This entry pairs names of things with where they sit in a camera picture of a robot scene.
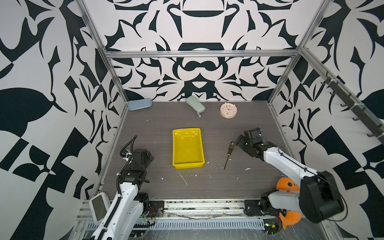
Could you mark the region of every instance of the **alarm clock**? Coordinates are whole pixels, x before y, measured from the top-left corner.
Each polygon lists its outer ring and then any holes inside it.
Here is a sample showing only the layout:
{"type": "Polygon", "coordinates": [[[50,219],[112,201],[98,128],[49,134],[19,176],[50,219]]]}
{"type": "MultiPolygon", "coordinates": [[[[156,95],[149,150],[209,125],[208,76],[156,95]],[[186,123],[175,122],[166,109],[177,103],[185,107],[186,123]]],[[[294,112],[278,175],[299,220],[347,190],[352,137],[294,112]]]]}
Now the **alarm clock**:
{"type": "Polygon", "coordinates": [[[224,103],[220,107],[220,114],[225,118],[233,118],[236,116],[237,107],[232,103],[224,103]]]}

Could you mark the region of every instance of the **perforated metal strip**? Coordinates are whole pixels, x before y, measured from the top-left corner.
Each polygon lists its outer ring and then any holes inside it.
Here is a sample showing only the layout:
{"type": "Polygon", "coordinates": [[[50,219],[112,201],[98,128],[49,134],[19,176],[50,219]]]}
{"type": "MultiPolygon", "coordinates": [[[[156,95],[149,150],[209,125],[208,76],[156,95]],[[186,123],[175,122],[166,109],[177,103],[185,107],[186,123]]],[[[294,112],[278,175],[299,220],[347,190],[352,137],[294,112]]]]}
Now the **perforated metal strip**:
{"type": "Polygon", "coordinates": [[[86,231],[95,231],[99,225],[96,225],[92,220],[88,221],[86,231]]]}
{"type": "Polygon", "coordinates": [[[193,229],[259,229],[264,230],[262,219],[188,219],[157,220],[152,230],[193,229]]]}

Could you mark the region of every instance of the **clock face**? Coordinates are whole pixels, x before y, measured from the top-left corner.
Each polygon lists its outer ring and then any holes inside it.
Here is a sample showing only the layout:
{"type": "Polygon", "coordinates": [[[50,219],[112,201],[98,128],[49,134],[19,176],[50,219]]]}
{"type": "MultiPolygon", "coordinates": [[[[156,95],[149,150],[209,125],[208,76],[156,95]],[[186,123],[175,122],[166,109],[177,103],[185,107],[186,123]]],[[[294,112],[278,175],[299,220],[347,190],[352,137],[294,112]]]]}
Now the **clock face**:
{"type": "Polygon", "coordinates": [[[235,105],[233,104],[230,104],[230,103],[224,103],[223,105],[221,105],[221,112],[225,115],[234,115],[236,114],[237,112],[237,108],[235,105]]]}

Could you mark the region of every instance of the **small display screen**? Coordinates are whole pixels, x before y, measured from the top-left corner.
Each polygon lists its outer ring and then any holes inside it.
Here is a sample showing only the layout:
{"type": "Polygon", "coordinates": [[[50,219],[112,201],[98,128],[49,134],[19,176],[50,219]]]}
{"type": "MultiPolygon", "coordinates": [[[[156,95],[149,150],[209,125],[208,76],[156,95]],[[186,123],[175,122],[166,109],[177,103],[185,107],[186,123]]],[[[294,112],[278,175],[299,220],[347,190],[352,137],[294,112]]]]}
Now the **small display screen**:
{"type": "Polygon", "coordinates": [[[103,197],[99,195],[92,200],[93,209],[95,211],[97,221],[100,221],[106,214],[107,209],[105,208],[103,197]]]}

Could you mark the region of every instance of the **blue pencil case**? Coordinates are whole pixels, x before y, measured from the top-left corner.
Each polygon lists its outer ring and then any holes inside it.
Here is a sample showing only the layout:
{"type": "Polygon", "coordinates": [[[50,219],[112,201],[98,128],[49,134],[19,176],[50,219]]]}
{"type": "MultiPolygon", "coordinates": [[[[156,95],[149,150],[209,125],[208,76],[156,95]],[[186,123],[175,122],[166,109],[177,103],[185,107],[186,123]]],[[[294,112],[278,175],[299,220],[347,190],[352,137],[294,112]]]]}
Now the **blue pencil case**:
{"type": "Polygon", "coordinates": [[[152,100],[150,98],[132,100],[128,102],[128,109],[130,111],[149,108],[150,106],[152,106],[152,100]]]}

